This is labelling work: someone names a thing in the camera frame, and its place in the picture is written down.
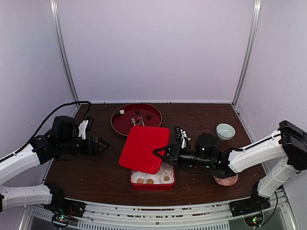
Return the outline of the white paper cups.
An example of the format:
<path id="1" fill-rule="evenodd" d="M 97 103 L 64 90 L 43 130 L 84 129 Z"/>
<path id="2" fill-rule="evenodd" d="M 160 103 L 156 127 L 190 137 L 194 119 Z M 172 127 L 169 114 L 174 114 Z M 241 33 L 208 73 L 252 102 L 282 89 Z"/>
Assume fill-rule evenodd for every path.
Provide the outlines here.
<path id="1" fill-rule="evenodd" d="M 165 176 L 169 177 L 169 181 L 164 180 Z M 131 171 L 131 182 L 139 185 L 137 183 L 137 180 L 139 178 L 142 178 L 144 180 L 144 183 L 142 184 L 147 184 L 148 179 L 152 179 L 153 184 L 172 184 L 175 182 L 174 168 L 172 166 L 162 165 L 159 171 L 155 174 L 149 174 L 145 172 L 132 170 Z"/>

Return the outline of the right aluminium post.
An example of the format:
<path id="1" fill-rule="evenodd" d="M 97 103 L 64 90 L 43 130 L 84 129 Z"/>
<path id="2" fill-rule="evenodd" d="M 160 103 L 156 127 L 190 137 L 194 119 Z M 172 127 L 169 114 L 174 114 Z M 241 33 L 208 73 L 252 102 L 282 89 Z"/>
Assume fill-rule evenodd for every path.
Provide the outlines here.
<path id="1" fill-rule="evenodd" d="M 244 81 L 248 72 L 248 67 L 251 61 L 253 47 L 256 41 L 256 36 L 258 32 L 259 22 L 261 13 L 261 0 L 254 0 L 253 12 L 251 17 L 250 31 L 248 35 L 248 42 L 246 47 L 246 52 L 243 60 L 243 65 L 241 68 L 239 81 L 236 87 L 236 92 L 232 101 L 232 106 L 236 107 L 239 101 L 241 91 L 243 89 Z"/>

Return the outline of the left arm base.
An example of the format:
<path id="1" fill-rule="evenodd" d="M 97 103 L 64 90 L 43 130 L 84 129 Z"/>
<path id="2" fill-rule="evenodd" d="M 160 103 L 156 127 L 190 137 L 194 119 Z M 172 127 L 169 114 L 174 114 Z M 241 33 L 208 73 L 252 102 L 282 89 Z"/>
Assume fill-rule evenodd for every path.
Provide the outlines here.
<path id="1" fill-rule="evenodd" d="M 78 218 L 83 217 L 86 204 L 84 202 L 64 198 L 58 201 L 54 200 L 48 205 L 43 205 L 43 207 L 53 213 L 51 217 L 51 224 L 53 227 L 62 230 L 71 223 L 76 222 Z"/>

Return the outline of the red patterned bowl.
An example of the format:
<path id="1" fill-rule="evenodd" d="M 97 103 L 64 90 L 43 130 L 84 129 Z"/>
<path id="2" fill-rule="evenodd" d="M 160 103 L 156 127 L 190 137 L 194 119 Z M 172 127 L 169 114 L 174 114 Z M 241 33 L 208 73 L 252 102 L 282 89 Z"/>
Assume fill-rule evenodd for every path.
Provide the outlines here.
<path id="1" fill-rule="evenodd" d="M 218 185 L 222 187 L 229 187 L 235 185 L 238 182 L 238 174 L 224 179 L 214 176 L 213 179 Z"/>

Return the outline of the grey green bowl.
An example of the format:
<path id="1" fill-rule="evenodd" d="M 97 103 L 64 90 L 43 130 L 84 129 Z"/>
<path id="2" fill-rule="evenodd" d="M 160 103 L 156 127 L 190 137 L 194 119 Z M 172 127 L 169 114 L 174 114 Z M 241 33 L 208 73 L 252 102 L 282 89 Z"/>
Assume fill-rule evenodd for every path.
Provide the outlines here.
<path id="1" fill-rule="evenodd" d="M 216 126 L 216 134 L 222 141 L 231 140 L 236 135 L 236 130 L 226 123 L 220 123 Z"/>

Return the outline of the aluminium post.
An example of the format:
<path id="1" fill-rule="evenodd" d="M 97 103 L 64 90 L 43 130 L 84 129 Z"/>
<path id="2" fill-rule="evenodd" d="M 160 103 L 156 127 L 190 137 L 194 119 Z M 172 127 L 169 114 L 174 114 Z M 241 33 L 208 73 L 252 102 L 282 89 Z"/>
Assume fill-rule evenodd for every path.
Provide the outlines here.
<path id="1" fill-rule="evenodd" d="M 232 101 L 232 106 L 236 107 L 239 101 L 241 91 L 243 89 L 244 81 L 248 72 L 248 67 L 251 61 L 253 47 L 256 41 L 256 36 L 258 32 L 259 22 L 261 13 L 261 0 L 254 0 L 253 12 L 251 17 L 250 31 L 248 35 L 248 42 L 246 47 L 246 52 L 243 60 L 243 65 L 241 68 L 239 81 L 236 87 L 236 92 Z"/>
<path id="2" fill-rule="evenodd" d="M 65 77 L 68 82 L 69 90 L 70 90 L 73 100 L 78 101 L 79 98 L 77 95 L 75 84 L 73 82 L 73 78 L 71 75 L 71 69 L 70 69 L 69 61 L 67 57 L 67 52 L 65 49 L 64 38 L 63 38 L 63 33 L 62 33 L 61 23 L 60 23 L 58 1 L 51 0 L 50 6 L 51 6 L 52 18 L 53 18 L 53 22 L 54 22 L 54 26 L 55 26 L 55 30 L 57 34 L 59 51 L 60 51 L 61 61 L 62 61 L 63 68 L 64 68 Z"/>

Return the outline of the round red tray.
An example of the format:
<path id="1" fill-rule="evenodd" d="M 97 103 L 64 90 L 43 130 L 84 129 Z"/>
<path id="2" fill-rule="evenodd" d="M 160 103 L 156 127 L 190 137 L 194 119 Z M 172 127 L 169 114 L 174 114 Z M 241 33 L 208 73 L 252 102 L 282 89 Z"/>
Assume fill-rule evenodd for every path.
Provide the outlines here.
<path id="1" fill-rule="evenodd" d="M 110 122 L 114 131 L 127 137 L 134 126 L 159 127 L 162 120 L 162 113 L 155 106 L 131 103 L 118 108 L 111 116 Z"/>

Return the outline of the front aluminium rail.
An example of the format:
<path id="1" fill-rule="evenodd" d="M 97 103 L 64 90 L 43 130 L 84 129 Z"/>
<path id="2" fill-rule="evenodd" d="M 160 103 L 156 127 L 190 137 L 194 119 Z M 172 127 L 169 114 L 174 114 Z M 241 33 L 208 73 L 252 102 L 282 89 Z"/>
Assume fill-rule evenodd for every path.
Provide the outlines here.
<path id="1" fill-rule="evenodd" d="M 82 217 L 67 230 L 252 230 L 253 217 L 264 215 L 261 230 L 298 228 L 283 189 L 270 198 L 271 207 L 234 216 L 229 201 L 181 206 L 122 206 L 86 202 Z"/>

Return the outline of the left aluminium post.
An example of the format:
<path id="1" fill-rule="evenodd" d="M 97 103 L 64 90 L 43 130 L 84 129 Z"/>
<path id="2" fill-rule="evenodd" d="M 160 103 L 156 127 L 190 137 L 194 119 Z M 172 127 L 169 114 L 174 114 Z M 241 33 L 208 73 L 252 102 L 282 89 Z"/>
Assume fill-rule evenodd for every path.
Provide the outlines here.
<path id="1" fill-rule="evenodd" d="M 52 18 L 53 18 L 53 22 L 54 22 L 54 26 L 55 26 L 55 30 L 57 34 L 59 51 L 60 51 L 61 61 L 62 61 L 63 68 L 64 68 L 65 77 L 68 82 L 69 90 L 70 90 L 73 100 L 78 101 L 79 98 L 77 95 L 75 84 L 73 82 L 73 78 L 71 75 L 71 69 L 70 69 L 69 61 L 67 57 L 67 52 L 65 49 L 64 38 L 63 38 L 63 33 L 62 33 L 61 23 L 60 23 L 58 1 L 51 0 L 50 6 L 51 6 Z"/>

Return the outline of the red chocolate box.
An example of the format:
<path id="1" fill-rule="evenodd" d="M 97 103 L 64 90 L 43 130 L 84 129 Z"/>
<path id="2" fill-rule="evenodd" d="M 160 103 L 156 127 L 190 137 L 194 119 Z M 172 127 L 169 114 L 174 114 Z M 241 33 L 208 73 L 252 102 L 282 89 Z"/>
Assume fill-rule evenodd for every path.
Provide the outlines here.
<path id="1" fill-rule="evenodd" d="M 173 166 L 162 164 L 156 174 L 132 170 L 130 184 L 138 191 L 170 191 L 176 183 L 175 170 Z"/>

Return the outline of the metal serving tongs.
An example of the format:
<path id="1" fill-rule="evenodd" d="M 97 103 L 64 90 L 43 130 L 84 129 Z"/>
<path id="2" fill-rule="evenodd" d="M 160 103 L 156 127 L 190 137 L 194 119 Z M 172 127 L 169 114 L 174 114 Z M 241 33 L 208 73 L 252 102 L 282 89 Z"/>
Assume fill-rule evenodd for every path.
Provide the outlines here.
<path id="1" fill-rule="evenodd" d="M 145 123 L 143 121 L 143 117 L 141 114 L 131 116 L 129 115 L 129 120 L 132 126 L 145 126 Z"/>

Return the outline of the red box lid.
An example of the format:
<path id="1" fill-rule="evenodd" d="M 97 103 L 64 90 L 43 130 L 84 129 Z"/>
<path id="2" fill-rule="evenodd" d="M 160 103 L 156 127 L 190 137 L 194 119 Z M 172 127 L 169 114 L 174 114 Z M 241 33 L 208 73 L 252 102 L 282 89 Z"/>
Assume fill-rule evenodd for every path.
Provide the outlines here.
<path id="1" fill-rule="evenodd" d="M 119 158 L 119 165 L 130 170 L 156 174 L 162 160 L 154 150 L 168 145 L 170 130 L 165 127 L 133 126 Z"/>

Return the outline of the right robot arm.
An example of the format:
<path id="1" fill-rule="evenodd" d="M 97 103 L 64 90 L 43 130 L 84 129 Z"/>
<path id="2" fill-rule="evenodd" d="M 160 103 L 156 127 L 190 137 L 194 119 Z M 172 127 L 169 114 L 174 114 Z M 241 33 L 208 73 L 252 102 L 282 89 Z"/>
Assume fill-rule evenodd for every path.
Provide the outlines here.
<path id="1" fill-rule="evenodd" d="M 220 186 L 231 186 L 239 173 L 254 165 L 279 158 L 280 161 L 261 180 L 253 185 L 246 200 L 249 211 L 257 211 L 264 200 L 273 195 L 292 175 L 307 168 L 307 133 L 284 120 L 279 128 L 265 138 L 240 148 L 220 150 L 220 139 L 201 133 L 191 149 L 184 130 L 174 128 L 176 144 L 153 150 L 153 154 L 170 165 L 207 168 Z"/>

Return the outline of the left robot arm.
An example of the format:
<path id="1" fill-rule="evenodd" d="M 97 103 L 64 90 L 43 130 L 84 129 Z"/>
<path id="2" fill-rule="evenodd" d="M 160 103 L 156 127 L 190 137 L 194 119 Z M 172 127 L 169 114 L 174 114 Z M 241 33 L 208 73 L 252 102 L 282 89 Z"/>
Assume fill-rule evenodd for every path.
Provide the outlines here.
<path id="1" fill-rule="evenodd" d="M 38 168 L 62 155 L 99 156 L 110 144 L 99 137 L 57 139 L 37 136 L 25 147 L 0 160 L 0 209 L 42 204 L 59 213 L 69 209 L 64 191 L 56 183 L 9 187 L 8 181 L 33 168 Z"/>

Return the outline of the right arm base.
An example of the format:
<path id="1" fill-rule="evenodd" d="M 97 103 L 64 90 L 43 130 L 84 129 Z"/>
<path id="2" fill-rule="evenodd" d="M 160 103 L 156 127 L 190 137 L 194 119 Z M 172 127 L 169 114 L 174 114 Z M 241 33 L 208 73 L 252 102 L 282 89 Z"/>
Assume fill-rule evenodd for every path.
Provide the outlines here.
<path id="1" fill-rule="evenodd" d="M 246 198 L 229 203 L 233 217 L 243 216 L 247 226 L 256 228 L 264 223 L 263 211 L 271 207 L 268 199 Z"/>

